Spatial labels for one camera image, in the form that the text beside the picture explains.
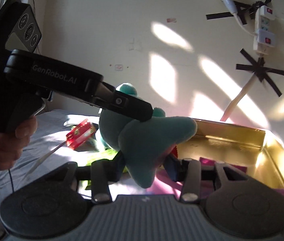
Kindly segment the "person's left hand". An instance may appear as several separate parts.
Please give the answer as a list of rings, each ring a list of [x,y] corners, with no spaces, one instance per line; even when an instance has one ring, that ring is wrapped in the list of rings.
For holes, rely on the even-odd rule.
[[[0,171],[13,167],[37,129],[34,115],[43,106],[37,96],[0,87]]]

